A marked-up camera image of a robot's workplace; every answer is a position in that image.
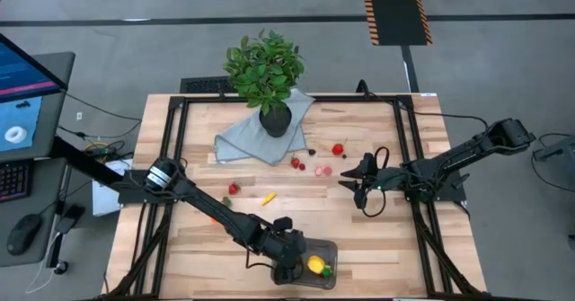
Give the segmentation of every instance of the small red fruit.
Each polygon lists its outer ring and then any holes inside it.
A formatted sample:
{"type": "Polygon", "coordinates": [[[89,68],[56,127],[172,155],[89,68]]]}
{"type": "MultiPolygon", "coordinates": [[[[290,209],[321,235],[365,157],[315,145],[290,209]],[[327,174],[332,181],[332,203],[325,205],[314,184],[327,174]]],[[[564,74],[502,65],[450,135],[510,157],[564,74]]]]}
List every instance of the small red fruit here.
{"type": "Polygon", "coordinates": [[[332,153],[334,155],[339,155],[343,153],[343,145],[342,144],[335,144],[332,148],[332,153]]]}
{"type": "Polygon", "coordinates": [[[235,184],[235,183],[230,184],[230,186],[227,188],[227,192],[228,192],[229,194],[235,194],[235,193],[237,193],[237,191],[239,191],[239,190],[240,190],[240,187],[237,186],[237,184],[235,184]]]}
{"type": "Polygon", "coordinates": [[[299,165],[299,160],[295,157],[292,157],[290,163],[292,166],[294,166],[294,168],[297,168],[297,166],[299,165]]]}

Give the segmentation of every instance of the potted plant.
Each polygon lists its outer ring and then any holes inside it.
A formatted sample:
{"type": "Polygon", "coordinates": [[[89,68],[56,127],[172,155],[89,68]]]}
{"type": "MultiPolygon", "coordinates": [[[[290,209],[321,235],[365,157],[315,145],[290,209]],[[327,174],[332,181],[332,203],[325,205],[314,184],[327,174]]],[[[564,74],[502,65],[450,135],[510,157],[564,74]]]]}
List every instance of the potted plant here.
{"type": "Polygon", "coordinates": [[[240,48],[226,52],[224,70],[230,74],[230,84],[248,100],[248,107],[261,106],[260,123],[273,137],[283,136],[291,121],[291,110],[284,100],[304,73],[298,53],[299,47],[286,42],[282,35],[270,31],[266,37],[264,30],[257,39],[243,36],[240,48]]]}

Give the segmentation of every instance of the gray floor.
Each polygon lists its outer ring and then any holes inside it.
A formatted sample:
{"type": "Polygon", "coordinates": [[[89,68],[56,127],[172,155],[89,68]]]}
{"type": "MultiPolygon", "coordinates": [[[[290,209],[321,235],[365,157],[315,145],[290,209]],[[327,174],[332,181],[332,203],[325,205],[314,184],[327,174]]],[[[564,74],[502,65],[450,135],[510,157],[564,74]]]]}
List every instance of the gray floor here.
{"type": "MultiPolygon", "coordinates": [[[[575,13],[575,0],[423,0],[428,14],[575,13]]],[[[362,0],[2,0],[0,21],[363,13],[362,0]]],[[[149,93],[175,93],[182,77],[222,75],[228,46],[273,28],[299,43],[313,92],[347,92],[358,79],[376,92],[406,92],[401,51],[373,47],[364,23],[291,23],[145,27],[21,27],[0,32],[30,53],[71,50],[70,93],[117,113],[140,116],[149,93]]],[[[434,45],[411,48],[420,90],[442,109],[489,122],[521,119],[530,131],[574,133],[575,22],[432,22],[434,45]]],[[[116,135],[125,120],[66,100],[61,124],[116,135]],[[84,115],[75,120],[77,112],[84,115]]],[[[481,129],[447,120],[452,144],[481,129]]],[[[78,147],[85,142],[63,136],[78,147]]],[[[137,134],[128,136],[133,147],[137,134]]],[[[493,156],[466,171],[465,185],[480,261],[490,292],[571,300],[575,295],[575,194],[541,183],[529,153],[493,156]]],[[[575,188],[561,160],[539,164],[550,181],[575,188]]],[[[81,179],[75,177],[75,183],[81,179]]],[[[88,192],[76,199],[90,200],[88,192]]],[[[69,300],[100,292],[116,216],[88,218],[65,242],[74,267],[35,295],[23,290],[37,265],[0,269],[1,300],[69,300]]]]}

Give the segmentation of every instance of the gray towel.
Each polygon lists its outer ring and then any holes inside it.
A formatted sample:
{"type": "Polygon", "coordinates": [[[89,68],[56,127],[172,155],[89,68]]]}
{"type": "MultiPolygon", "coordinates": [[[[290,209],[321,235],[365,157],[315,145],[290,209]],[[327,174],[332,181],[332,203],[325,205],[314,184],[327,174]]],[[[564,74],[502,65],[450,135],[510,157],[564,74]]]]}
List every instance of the gray towel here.
{"type": "Polygon", "coordinates": [[[291,122],[286,134],[280,138],[268,135],[260,124],[260,110],[254,111],[247,119],[216,135],[214,144],[216,160],[227,162],[255,157],[267,164],[275,165],[288,152],[307,149],[301,122],[313,102],[314,98],[297,89],[291,90],[291,96],[285,100],[291,110],[291,122]]]}

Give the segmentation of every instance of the computer monitor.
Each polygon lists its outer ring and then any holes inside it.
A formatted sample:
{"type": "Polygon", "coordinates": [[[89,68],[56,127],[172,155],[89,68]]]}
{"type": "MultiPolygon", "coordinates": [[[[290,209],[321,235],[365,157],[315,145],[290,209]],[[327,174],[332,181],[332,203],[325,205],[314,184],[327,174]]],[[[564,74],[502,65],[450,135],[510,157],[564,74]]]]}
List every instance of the computer monitor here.
{"type": "Polygon", "coordinates": [[[67,84],[0,33],[0,102],[67,90],[67,84]]]}

